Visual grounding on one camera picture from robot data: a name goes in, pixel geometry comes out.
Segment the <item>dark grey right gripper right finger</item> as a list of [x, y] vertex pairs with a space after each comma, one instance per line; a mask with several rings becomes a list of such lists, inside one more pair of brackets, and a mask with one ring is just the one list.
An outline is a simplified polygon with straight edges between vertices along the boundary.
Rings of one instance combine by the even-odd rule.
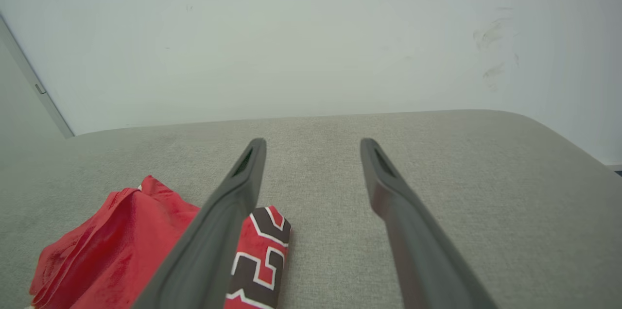
[[431, 212], [372, 138], [360, 142], [372, 210], [384, 221], [406, 309], [495, 309]]

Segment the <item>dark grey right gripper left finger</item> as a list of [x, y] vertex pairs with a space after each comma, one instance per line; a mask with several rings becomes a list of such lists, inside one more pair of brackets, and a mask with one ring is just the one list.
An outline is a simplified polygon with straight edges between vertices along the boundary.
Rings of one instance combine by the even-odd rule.
[[242, 224], [256, 208], [266, 141], [255, 138], [134, 302], [135, 309], [222, 309]]

